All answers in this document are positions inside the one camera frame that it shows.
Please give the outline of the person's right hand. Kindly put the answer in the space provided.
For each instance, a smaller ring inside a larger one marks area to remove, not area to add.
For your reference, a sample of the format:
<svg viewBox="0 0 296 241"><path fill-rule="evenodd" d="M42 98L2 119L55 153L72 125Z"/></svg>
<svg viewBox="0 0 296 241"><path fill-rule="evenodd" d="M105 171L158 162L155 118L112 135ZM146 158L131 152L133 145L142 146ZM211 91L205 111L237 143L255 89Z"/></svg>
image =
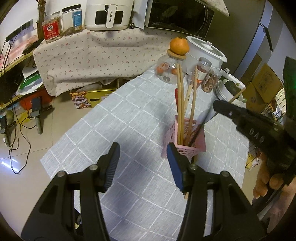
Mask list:
<svg viewBox="0 0 296 241"><path fill-rule="evenodd" d="M263 152L260 154L260 168L257 174L255 187L253 189L253 197L258 199L259 197L264 197L267 194L267 185L273 190L279 190L283 184L283 175L274 174L271 175L267 168L267 156ZM284 201L292 201L295 196L295 178L291 181L289 185L285 185L282 188L281 199Z"/></svg>

